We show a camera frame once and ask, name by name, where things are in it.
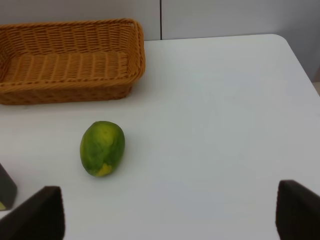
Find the papaya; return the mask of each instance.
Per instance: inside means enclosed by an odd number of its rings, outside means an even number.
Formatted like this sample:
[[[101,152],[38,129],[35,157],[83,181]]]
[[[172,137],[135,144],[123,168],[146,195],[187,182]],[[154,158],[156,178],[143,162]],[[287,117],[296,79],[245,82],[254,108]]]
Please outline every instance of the papaya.
[[[92,176],[103,177],[119,166],[125,151],[125,134],[121,127],[109,121],[97,121],[84,133],[80,158],[84,169]]]

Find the table surface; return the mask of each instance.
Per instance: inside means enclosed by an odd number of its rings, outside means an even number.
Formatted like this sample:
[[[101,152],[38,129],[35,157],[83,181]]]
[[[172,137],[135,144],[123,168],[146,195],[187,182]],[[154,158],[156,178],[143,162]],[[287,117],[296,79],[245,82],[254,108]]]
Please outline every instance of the table surface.
[[[146,72],[125,99],[0,106],[15,206],[61,186],[65,240],[279,239],[279,181],[320,193],[320,98],[287,41],[147,41],[145,53]],[[80,160],[95,121],[126,137],[122,164],[104,178]]]

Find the basket rim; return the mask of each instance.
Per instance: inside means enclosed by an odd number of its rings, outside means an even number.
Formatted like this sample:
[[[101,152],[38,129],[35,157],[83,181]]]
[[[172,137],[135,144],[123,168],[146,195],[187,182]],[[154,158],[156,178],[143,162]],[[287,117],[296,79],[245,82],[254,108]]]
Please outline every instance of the basket rim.
[[[138,37],[140,66],[137,71],[126,77],[113,78],[80,78],[80,79],[61,79],[52,81],[17,81],[17,82],[0,82],[0,94],[12,93],[25,90],[53,90],[66,89],[71,87],[77,88],[91,88],[91,87],[115,87],[123,85],[133,85],[145,72],[145,50],[144,50],[144,34],[141,24],[132,18],[110,18],[104,20],[85,20],[85,21],[56,21],[56,22],[39,22],[39,23],[14,23],[0,25],[1,30],[12,28],[30,28],[36,26],[67,26],[67,25],[88,25],[88,24],[109,24],[109,23],[129,23],[136,27],[135,33]]]
[[[0,30],[12,28],[30,28],[30,27],[46,27],[46,26],[64,26],[64,25],[88,25],[88,24],[110,24],[110,23],[132,23],[140,25],[133,18],[107,18],[102,20],[76,20],[76,21],[43,21],[43,22],[22,22],[0,24]]]

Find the wicker basket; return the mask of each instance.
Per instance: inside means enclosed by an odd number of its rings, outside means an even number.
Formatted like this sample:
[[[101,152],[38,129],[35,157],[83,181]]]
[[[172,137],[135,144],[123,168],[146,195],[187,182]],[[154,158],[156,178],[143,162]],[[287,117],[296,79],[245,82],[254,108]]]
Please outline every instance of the wicker basket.
[[[0,26],[0,104],[121,99],[145,68],[132,19]]]

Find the yellow patch on papaya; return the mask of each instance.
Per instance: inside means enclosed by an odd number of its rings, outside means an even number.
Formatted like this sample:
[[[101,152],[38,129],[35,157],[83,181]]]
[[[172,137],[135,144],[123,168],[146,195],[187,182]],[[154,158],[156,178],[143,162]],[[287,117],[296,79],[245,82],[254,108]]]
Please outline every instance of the yellow patch on papaya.
[[[2,211],[2,210],[6,210],[6,207],[5,207],[5,205],[2,204],[2,202],[0,202],[0,211]]]
[[[104,175],[107,175],[107,174],[111,173],[111,171],[112,171],[112,166],[107,165],[107,164],[104,163],[102,165],[102,168],[95,174],[95,176],[102,177]]]

